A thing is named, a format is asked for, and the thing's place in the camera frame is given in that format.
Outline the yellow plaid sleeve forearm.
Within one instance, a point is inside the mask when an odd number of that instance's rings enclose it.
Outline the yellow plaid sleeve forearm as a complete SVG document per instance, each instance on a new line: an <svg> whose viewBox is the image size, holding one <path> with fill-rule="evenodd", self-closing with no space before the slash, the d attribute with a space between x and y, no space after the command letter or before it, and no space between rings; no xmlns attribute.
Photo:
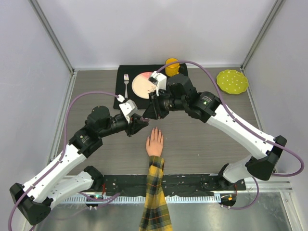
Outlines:
<svg viewBox="0 0 308 231"><path fill-rule="evenodd" d="M140 231L173 230L162 188L163 169L164 159L150 156L149 172L146 178L146 198L139 224Z"/></svg>

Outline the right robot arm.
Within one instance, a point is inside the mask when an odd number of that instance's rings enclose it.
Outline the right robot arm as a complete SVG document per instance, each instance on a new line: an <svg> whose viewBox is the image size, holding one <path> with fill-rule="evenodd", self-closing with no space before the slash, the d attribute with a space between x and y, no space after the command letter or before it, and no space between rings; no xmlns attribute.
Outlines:
<svg viewBox="0 0 308 231"><path fill-rule="evenodd" d="M217 178L221 189L228 190L238 180L248 177L270 179L286 145L284 137L263 133L224 106L216 95L198 92L188 76L177 74L167 78L153 72L149 81L155 88L149 93L150 103L143 117L158 120L171 111L184 111L191 118L223 131L250 153L248 157L222 167Z"/></svg>

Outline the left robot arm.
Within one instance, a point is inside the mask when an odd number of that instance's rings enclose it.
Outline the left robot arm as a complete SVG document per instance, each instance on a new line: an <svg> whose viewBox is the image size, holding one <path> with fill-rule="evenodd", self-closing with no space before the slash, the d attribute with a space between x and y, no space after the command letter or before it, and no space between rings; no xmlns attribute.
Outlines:
<svg viewBox="0 0 308 231"><path fill-rule="evenodd" d="M84 127L69 140L60 154L31 180L24 184L15 183L9 189L15 207L30 225L42 222L56 203L72 194L90 189L97 192L102 188L103 176L93 167L83 172L83 180L69 181L67 187L59 181L74 167L89 158L103 144L103 137L119 132L132 136L149 125L149 120L136 113L137 109L124 103L124 111L110 116L109 109L97 106L92 109Z"/></svg>

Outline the mannequin hand with painted nails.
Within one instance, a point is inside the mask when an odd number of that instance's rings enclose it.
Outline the mannequin hand with painted nails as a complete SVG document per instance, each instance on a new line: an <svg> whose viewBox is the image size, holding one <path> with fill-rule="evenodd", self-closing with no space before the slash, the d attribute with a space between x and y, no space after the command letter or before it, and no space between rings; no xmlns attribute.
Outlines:
<svg viewBox="0 0 308 231"><path fill-rule="evenodd" d="M146 140L146 152L151 156L160 157L163 151L164 137L158 128L152 129L151 135Z"/></svg>

